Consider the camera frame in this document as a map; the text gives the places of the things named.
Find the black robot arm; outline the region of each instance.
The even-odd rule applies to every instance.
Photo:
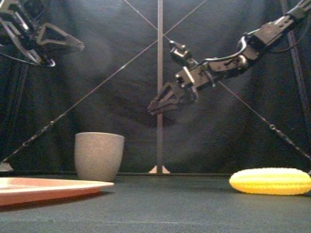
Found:
[[[186,46],[171,41],[172,60],[183,67],[175,82],[168,82],[148,106],[152,115],[180,108],[198,100],[198,89],[215,86],[226,78],[239,76],[279,44],[287,33],[306,20],[311,12],[311,0],[303,0],[275,22],[243,35],[239,51],[223,58],[207,58],[196,62]]]

